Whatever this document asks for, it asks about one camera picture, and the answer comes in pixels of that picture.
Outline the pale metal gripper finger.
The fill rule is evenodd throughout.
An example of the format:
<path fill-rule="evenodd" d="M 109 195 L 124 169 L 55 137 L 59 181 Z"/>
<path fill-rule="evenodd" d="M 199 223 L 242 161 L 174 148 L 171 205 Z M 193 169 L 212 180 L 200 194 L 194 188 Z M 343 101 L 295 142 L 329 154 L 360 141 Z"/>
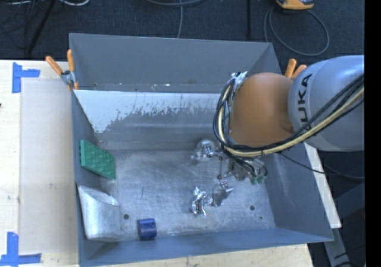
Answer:
<path fill-rule="evenodd" d="M 190 156 L 190 164 L 205 165 L 208 162 L 214 162 L 221 159 L 220 152 L 218 150 L 215 141 L 210 139 L 201 139 L 194 148 Z"/>
<path fill-rule="evenodd" d="M 233 190 L 234 188 L 229 186 L 226 180 L 216 183 L 212 190 L 212 205 L 214 207 L 221 206 L 222 202 L 228 198 Z"/>

